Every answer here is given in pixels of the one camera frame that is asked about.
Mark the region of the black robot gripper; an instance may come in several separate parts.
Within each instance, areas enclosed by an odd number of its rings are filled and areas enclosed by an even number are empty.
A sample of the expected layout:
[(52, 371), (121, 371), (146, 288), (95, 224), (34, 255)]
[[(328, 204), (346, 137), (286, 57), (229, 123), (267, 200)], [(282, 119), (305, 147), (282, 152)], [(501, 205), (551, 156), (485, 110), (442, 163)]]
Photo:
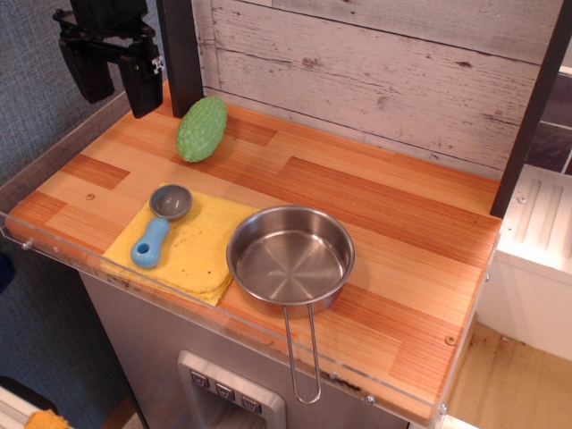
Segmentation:
[(53, 14), (63, 59), (89, 103), (114, 93), (108, 62), (119, 59), (133, 116), (140, 119), (163, 103), (164, 62), (156, 57), (156, 32), (143, 21), (147, 13), (145, 1), (72, 1), (69, 10)]

